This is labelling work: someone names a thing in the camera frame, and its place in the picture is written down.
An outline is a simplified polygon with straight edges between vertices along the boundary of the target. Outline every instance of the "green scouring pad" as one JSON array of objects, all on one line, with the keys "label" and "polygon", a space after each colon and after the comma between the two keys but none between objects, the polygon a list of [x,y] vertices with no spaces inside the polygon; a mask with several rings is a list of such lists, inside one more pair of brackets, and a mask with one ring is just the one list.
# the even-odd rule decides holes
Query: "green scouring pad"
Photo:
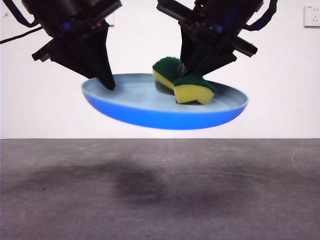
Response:
[{"label": "green scouring pad", "polygon": [[155,79],[174,91],[178,104],[198,101],[207,104],[215,94],[215,88],[199,73],[193,73],[185,77],[177,78],[179,59],[175,57],[165,57],[153,66],[153,76]]}]

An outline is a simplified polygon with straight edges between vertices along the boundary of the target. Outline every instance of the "yellow sponge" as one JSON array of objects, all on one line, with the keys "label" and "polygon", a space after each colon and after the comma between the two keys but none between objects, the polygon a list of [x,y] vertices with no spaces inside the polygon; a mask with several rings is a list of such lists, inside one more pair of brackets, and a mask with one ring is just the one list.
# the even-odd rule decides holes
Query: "yellow sponge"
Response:
[{"label": "yellow sponge", "polygon": [[214,92],[200,85],[182,84],[174,87],[174,95],[178,104],[189,103],[192,101],[198,101],[205,105],[208,104],[214,97]]}]

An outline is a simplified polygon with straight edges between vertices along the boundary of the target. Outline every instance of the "blue plate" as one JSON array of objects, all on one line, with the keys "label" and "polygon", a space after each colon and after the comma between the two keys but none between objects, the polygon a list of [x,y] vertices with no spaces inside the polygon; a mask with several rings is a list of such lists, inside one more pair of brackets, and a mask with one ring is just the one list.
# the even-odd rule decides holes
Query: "blue plate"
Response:
[{"label": "blue plate", "polygon": [[212,82],[215,95],[207,105],[177,104],[172,92],[160,87],[152,74],[116,74],[115,90],[97,78],[82,85],[88,102],[101,113],[130,124],[172,130],[204,129],[225,124],[248,104],[241,91]]}]

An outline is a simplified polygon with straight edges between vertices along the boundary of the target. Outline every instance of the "white wall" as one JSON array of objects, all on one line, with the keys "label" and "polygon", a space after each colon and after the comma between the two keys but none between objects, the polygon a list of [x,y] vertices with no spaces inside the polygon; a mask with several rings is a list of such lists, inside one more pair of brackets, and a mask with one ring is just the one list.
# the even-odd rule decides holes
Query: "white wall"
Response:
[{"label": "white wall", "polygon": [[[193,1],[180,2],[191,6]],[[241,33],[259,48],[257,55],[250,59],[237,53],[238,61],[206,79],[244,91],[250,103],[234,121],[200,130],[152,129],[102,115],[82,95],[84,77],[50,61],[32,60],[31,54],[50,39],[44,32],[4,44],[1,137],[320,138],[320,28],[303,28],[303,6],[310,3],[320,0],[279,0],[266,28]],[[177,21],[156,10],[157,0],[122,4],[107,41],[113,73],[151,73],[157,60],[179,56]],[[1,38],[26,30],[2,4]]]}]

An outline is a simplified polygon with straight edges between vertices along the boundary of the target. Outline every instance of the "blue strap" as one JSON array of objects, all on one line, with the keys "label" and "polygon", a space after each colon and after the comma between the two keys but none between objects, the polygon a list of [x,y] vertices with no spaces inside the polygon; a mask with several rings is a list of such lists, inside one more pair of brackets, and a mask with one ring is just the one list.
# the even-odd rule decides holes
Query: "blue strap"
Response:
[{"label": "blue strap", "polygon": [[269,8],[265,11],[261,18],[251,25],[245,24],[243,29],[248,31],[259,31],[264,28],[272,19],[273,15],[277,12],[278,0],[270,0]]}]

